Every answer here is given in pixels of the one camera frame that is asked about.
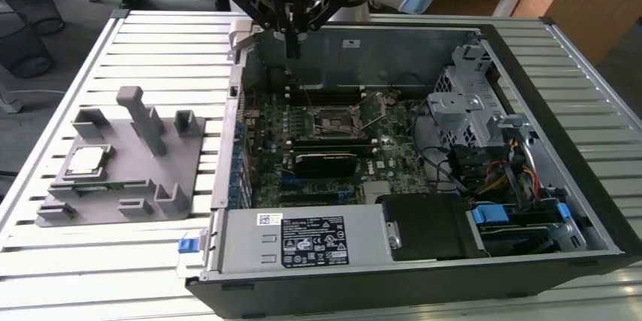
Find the metal bracket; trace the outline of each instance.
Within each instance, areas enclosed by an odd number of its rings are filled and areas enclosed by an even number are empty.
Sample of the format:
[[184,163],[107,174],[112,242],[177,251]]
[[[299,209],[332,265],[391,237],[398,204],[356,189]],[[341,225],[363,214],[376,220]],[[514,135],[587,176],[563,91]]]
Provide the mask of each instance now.
[[245,48],[255,42],[252,37],[252,21],[251,20],[235,20],[229,24],[228,32],[229,47],[232,52]]

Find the blue latch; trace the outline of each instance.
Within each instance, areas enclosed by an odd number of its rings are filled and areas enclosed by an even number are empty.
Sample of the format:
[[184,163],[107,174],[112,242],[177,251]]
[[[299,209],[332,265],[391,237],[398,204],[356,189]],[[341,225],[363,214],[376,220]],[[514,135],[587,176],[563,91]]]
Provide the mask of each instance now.
[[179,253],[197,253],[199,238],[183,238],[179,240]]
[[474,222],[482,223],[508,222],[508,215],[500,204],[480,204],[472,210]]
[[562,215],[562,218],[571,218],[571,210],[568,210],[568,206],[566,206],[566,203],[558,203],[558,211]]

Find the barcode sticker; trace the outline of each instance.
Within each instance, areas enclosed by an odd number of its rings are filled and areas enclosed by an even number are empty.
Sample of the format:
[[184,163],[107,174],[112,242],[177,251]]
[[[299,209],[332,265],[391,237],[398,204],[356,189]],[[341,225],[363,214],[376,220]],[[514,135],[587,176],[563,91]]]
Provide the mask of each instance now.
[[277,225],[280,225],[281,219],[283,219],[281,213],[259,213],[256,215],[256,225],[257,226],[277,226]]

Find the white label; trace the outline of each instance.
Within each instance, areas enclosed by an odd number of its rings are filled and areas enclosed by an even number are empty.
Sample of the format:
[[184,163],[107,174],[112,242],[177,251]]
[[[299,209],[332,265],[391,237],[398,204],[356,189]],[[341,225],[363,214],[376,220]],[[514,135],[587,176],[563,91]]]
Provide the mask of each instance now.
[[256,225],[257,226],[277,226],[277,225],[280,225],[281,219],[283,219],[281,213],[259,213],[256,215]]
[[329,256],[336,258],[336,257],[347,257],[348,253],[345,251],[333,251],[328,252]]
[[344,48],[359,48],[362,46],[362,41],[357,39],[345,39],[343,40],[343,47]]

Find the power supply label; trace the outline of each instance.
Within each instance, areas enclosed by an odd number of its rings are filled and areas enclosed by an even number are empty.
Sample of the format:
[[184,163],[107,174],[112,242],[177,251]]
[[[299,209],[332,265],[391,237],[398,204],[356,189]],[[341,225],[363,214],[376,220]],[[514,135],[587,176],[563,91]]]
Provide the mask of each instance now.
[[343,217],[292,218],[280,221],[285,268],[349,264]]

